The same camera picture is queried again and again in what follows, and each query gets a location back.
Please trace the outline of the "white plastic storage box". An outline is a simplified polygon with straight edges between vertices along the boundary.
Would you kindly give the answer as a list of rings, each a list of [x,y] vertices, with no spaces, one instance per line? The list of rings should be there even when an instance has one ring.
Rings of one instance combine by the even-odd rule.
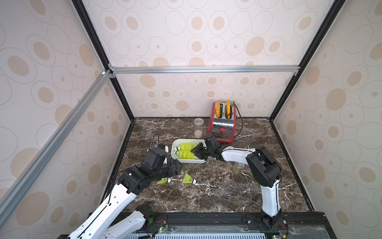
[[[206,144],[204,143],[204,141],[202,139],[176,139],[173,144],[172,144],[172,148],[171,148],[171,156],[174,158],[174,159],[177,159],[179,162],[181,163],[188,163],[188,164],[203,164],[205,163],[206,160],[203,160],[203,159],[194,159],[194,160],[185,160],[185,159],[180,159],[177,155],[176,155],[176,151],[177,151],[177,146],[179,146],[182,142],[192,142],[193,144],[196,144],[196,143],[202,143],[203,146],[206,146]]]

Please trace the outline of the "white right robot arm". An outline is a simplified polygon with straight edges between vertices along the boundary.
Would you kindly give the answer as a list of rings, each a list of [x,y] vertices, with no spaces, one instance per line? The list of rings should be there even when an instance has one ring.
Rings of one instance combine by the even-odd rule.
[[[282,167],[265,148],[243,149],[231,146],[204,147],[200,143],[191,152],[199,159],[214,159],[248,165],[253,178],[261,186],[261,223],[267,230],[277,226],[282,219],[279,200],[279,183]]]

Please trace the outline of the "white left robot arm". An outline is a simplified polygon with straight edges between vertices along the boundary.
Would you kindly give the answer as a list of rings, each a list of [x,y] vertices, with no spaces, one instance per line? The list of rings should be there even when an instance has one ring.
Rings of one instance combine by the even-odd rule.
[[[119,178],[109,196],[67,238],[119,239],[152,225],[154,212],[150,206],[142,205],[128,217],[111,226],[122,210],[153,181],[177,176],[181,174],[182,169],[183,164],[176,159],[169,159],[166,164],[161,164],[159,167],[145,163],[129,167]]]

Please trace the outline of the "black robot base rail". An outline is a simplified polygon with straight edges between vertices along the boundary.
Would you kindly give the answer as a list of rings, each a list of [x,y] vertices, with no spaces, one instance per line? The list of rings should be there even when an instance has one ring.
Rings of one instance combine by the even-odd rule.
[[[150,218],[121,213],[103,239],[335,239],[324,213],[285,213],[264,226],[260,213],[156,213]]]

